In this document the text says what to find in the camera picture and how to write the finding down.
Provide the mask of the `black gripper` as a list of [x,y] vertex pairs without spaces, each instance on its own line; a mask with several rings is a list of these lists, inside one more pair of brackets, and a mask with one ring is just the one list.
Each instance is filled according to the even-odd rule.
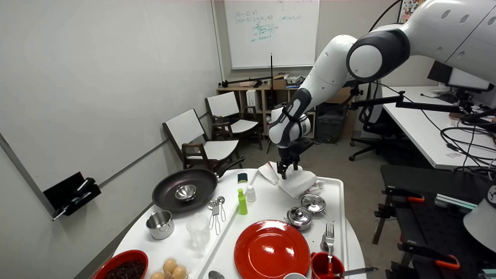
[[277,164],[277,171],[281,181],[286,179],[285,171],[289,168],[291,171],[298,171],[298,157],[312,146],[311,140],[294,142],[285,150],[278,151],[280,162]]

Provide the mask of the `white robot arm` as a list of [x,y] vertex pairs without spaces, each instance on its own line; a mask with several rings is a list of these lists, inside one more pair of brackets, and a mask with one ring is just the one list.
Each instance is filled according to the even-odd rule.
[[303,114],[348,84],[374,83],[410,57],[424,57],[496,84],[496,0],[424,0],[404,24],[360,38],[334,36],[317,57],[292,100],[271,112],[267,137],[277,148],[277,174],[297,168],[309,145]]

